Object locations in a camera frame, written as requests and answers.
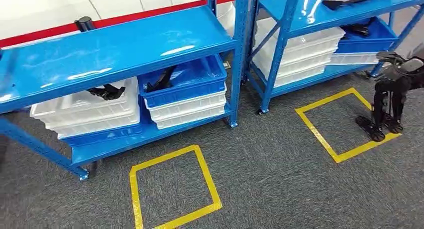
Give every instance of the shelf board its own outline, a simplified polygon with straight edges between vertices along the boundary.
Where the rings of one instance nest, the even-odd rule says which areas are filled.
[[[207,6],[3,51],[0,113],[235,48]]]
[[[350,73],[358,72],[364,70],[365,68],[373,67],[372,64],[360,64],[360,65],[328,65],[325,67],[324,73],[311,76],[302,80],[298,80],[286,85],[282,85],[279,87],[275,87],[272,90],[271,97],[277,97],[283,94],[287,94],[290,92],[294,92],[303,88],[307,88],[309,86],[322,83],[343,75],[347,75]],[[257,77],[260,79],[263,85],[266,85],[267,80],[264,77],[264,74],[260,69],[256,67],[256,65],[252,62],[251,64],[252,70],[255,72]]]
[[[120,137],[113,140],[106,140],[88,145],[74,146],[72,148],[72,164],[76,166],[85,165],[102,158],[106,158],[118,153],[122,153],[136,147],[154,142],[156,140],[169,137],[171,135],[195,128],[225,117],[231,114],[230,105],[225,105],[225,113],[222,115],[189,122],[159,130],[154,122],[141,125],[145,131],[141,134]]]
[[[283,16],[287,0],[259,0],[276,21]],[[331,10],[322,0],[299,0],[294,12],[289,37],[350,24],[402,8],[424,4],[424,0],[366,0]]]

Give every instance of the red stripe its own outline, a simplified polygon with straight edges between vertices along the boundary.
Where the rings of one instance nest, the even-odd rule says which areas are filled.
[[[216,0],[216,3],[221,4],[221,3],[227,3],[227,2],[232,2],[232,1],[234,1],[234,0]],[[128,14],[128,15],[121,15],[121,16],[103,19],[103,20],[97,20],[97,21],[94,21],[93,23],[94,23],[94,26],[96,28],[102,28],[102,27],[107,27],[107,26],[119,24],[119,23],[134,21],[134,20],[141,19],[141,18],[153,17],[153,16],[157,16],[157,15],[160,15],[160,14],[165,14],[165,13],[175,12],[175,11],[184,10],[184,9],[188,9],[188,8],[198,7],[198,6],[205,5],[207,3],[208,3],[208,0],[197,0],[197,1],[192,1],[192,2],[188,2],[188,3],[184,3],[184,4],[163,7],[163,8],[159,8],[159,9],[142,11],[142,12],[138,12],[138,13],[134,13],[134,14]],[[26,42],[30,42],[30,41],[34,41],[34,40],[38,40],[38,39],[53,37],[53,36],[57,36],[57,35],[60,35],[60,34],[74,32],[74,31],[77,31],[77,30],[78,30],[77,26],[74,23],[70,23],[70,24],[66,24],[66,25],[52,27],[52,28],[45,29],[45,30],[39,30],[39,31],[31,32],[31,33],[28,33],[28,34],[17,35],[17,36],[9,37],[9,38],[6,38],[6,39],[1,39],[0,40],[0,48],[16,45],[16,44],[20,44],[20,43],[26,43]]]

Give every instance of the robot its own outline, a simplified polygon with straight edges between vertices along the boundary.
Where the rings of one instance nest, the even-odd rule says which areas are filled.
[[[424,87],[424,44],[414,49],[408,59],[393,51],[381,51],[377,58],[389,66],[376,77],[371,119],[358,116],[355,122],[373,141],[381,142],[385,139],[383,127],[394,134],[403,131],[401,118],[407,92]]]

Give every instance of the black cylinder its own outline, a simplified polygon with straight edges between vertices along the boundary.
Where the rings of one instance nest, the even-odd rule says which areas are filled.
[[[93,20],[89,16],[83,16],[75,21],[76,27],[80,32],[87,32],[96,29]]]

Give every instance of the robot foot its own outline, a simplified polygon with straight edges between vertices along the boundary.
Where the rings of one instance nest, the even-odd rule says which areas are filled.
[[[368,136],[374,142],[381,142],[386,138],[384,133],[378,127],[376,127],[376,125],[370,119],[364,116],[358,116],[355,119],[355,122],[360,128],[362,128],[362,130],[366,132],[366,134],[368,134]]]
[[[402,133],[404,127],[400,122],[395,120],[390,114],[385,113],[384,126],[393,134]]]

